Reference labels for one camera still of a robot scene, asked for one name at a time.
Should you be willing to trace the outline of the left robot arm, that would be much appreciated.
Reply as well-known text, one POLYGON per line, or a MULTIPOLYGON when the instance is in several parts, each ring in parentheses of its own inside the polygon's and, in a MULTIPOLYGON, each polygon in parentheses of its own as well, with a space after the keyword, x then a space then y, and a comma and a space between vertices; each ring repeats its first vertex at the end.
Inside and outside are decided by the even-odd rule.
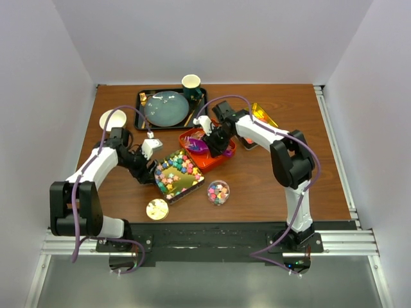
POLYGON ((113 128, 110 136, 96 145, 90 157, 73 175, 53 182, 49 188, 50 228, 55 236, 73 236, 74 254, 85 237, 109 240, 119 252, 132 247, 130 223, 125 219, 103 214, 98 189, 115 167, 123 167, 140 184, 152 184, 156 161, 152 155, 162 148, 162 142, 148 133, 142 145, 132 150, 130 133, 113 128))

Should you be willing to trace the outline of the gold round jar lid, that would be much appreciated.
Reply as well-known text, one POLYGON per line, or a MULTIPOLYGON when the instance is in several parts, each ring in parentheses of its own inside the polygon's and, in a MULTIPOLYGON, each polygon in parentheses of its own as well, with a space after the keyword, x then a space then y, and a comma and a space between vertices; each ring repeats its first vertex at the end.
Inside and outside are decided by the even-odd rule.
POLYGON ((164 220, 169 211, 168 204, 163 199, 151 200, 146 206, 146 215, 153 221, 164 220))

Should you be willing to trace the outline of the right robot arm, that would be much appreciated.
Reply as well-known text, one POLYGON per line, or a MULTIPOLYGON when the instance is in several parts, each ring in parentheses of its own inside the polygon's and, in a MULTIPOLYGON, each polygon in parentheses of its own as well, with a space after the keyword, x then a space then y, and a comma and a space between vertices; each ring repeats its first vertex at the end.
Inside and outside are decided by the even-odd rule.
POLYGON ((233 136, 251 139, 269 152, 274 178, 284 187, 286 229, 272 244, 251 256, 273 249, 285 238, 291 251, 301 252, 314 234, 310 188, 319 177, 312 177, 313 170, 321 171, 319 159, 307 145, 304 134, 299 130, 288 132, 275 128, 255 117, 251 109, 235 111, 226 101, 213 107, 213 112, 217 125, 206 115, 197 115, 194 119, 194 124, 204 131, 202 140, 211 156, 221 156, 233 136))

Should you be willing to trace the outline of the dark green mug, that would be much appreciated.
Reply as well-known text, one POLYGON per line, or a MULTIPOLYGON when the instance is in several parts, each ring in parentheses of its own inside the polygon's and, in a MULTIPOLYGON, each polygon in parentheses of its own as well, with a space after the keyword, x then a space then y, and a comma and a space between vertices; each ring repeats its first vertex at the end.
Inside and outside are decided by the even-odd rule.
POLYGON ((184 97, 189 101, 199 101, 202 99, 201 79, 195 74, 187 74, 182 80, 182 89, 184 97))

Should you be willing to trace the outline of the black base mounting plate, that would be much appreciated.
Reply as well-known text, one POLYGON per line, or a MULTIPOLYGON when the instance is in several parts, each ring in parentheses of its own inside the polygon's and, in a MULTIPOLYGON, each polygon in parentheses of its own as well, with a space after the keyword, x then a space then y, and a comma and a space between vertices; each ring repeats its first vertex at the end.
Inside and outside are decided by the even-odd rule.
POLYGON ((259 262, 284 264, 288 269, 308 269, 314 253, 325 250, 327 231, 354 231, 353 221, 320 221, 314 234, 301 244, 288 235, 273 249, 252 253, 272 244, 286 229, 280 222, 253 223, 133 223, 135 241, 146 253, 144 266, 159 262, 259 262))

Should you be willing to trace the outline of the blue-grey ceramic plate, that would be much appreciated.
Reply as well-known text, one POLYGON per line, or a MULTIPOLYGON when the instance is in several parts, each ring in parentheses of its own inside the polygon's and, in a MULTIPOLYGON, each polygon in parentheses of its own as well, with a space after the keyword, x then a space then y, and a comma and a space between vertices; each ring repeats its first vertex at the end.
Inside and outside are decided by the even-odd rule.
POLYGON ((181 123, 189 112, 187 99, 175 91, 162 91, 148 98, 144 107, 147 120, 159 127, 181 123))

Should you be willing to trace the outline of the gold tin of gummies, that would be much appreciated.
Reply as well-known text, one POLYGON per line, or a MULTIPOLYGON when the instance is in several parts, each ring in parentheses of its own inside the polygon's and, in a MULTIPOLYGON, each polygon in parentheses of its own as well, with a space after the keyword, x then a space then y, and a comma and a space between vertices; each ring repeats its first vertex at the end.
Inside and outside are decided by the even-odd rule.
MULTIPOLYGON (((270 126, 278 128, 277 123, 267 114, 267 112, 257 103, 251 104, 252 115, 260 121, 269 124, 270 126)), ((238 137, 246 150, 255 148, 258 144, 250 138, 238 137)))

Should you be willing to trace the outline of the gold chopsticks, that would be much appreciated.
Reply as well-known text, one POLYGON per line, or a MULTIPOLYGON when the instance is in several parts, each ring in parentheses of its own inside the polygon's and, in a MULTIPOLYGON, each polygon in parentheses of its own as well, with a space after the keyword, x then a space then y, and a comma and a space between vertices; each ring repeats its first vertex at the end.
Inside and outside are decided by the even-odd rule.
POLYGON ((194 113, 198 110, 198 108, 200 107, 201 103, 203 101, 203 98, 199 99, 198 102, 196 103, 196 105, 193 107, 193 110, 191 111, 191 113, 188 115, 188 118, 186 119, 186 122, 184 123, 183 127, 187 127, 187 125, 189 124, 191 118, 193 117, 194 113))

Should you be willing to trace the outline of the star candy tin box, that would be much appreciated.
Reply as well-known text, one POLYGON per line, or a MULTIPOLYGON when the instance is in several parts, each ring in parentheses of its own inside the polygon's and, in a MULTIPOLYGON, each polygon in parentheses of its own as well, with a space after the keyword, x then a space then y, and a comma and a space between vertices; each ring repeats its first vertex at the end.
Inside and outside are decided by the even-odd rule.
POLYGON ((204 174, 183 148, 174 151, 157 164, 154 178, 169 204, 179 201, 205 182, 204 174))

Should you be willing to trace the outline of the gold fork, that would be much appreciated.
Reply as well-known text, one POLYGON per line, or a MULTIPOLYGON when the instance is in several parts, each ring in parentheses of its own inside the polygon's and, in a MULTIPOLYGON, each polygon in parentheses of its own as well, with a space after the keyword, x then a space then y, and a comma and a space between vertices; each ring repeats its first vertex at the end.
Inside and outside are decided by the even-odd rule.
MULTIPOLYGON (((146 102, 148 100, 148 97, 144 92, 142 92, 142 93, 139 94, 139 98, 140 98, 141 108, 144 108, 145 105, 146 105, 146 102)), ((144 120, 142 120, 141 128, 145 128, 145 121, 144 120)))

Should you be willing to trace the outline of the purple plastic scoop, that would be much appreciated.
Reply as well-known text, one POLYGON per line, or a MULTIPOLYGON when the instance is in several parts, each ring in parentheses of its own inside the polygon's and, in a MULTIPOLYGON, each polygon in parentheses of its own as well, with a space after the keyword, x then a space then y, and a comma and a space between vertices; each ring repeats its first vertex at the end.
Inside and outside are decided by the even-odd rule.
MULTIPOLYGON (((197 154, 197 155, 204 155, 210 154, 210 150, 207 144, 201 139, 194 139, 188 137, 186 140, 186 148, 189 152, 197 154)), ((231 147, 228 147, 223 153, 225 157, 232 157, 234 155, 234 150, 231 147)))

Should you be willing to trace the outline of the clear plastic jar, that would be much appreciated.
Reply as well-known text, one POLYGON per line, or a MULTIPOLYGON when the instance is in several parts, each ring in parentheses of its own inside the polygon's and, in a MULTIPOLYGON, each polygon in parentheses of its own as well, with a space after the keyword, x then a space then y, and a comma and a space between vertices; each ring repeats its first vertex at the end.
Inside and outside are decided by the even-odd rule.
POLYGON ((212 181, 207 188, 208 200, 214 205, 223 205, 229 196, 229 185, 223 180, 212 181))

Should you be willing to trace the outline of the white ceramic bowl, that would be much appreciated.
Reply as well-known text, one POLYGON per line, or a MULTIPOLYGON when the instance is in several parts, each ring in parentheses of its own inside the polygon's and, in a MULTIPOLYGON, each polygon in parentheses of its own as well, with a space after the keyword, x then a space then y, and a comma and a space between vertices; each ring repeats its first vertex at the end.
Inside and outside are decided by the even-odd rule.
MULTIPOLYGON (((112 110, 108 110, 100 116, 99 126, 102 130, 104 129, 106 121, 111 112, 112 110)), ((127 115, 124 113, 124 111, 117 110, 110 116, 110 119, 106 126, 106 132, 111 132, 112 128, 120 128, 120 127, 124 128, 126 124, 127 124, 127 115)))

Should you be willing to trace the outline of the orange lollipop box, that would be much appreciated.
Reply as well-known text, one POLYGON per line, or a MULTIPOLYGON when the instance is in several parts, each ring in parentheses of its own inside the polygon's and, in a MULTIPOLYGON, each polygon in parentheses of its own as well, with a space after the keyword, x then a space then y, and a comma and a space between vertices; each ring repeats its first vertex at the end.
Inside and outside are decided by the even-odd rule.
POLYGON ((228 155, 219 156, 212 158, 209 151, 198 153, 190 149, 192 142, 189 139, 200 139, 204 135, 204 131, 201 128, 191 128, 188 131, 182 133, 179 136, 179 143, 182 148, 184 148, 188 155, 191 157, 192 161, 199 167, 203 173, 207 173, 212 169, 222 165, 224 162, 228 161, 236 153, 236 144, 233 140, 230 140, 228 147, 228 155))

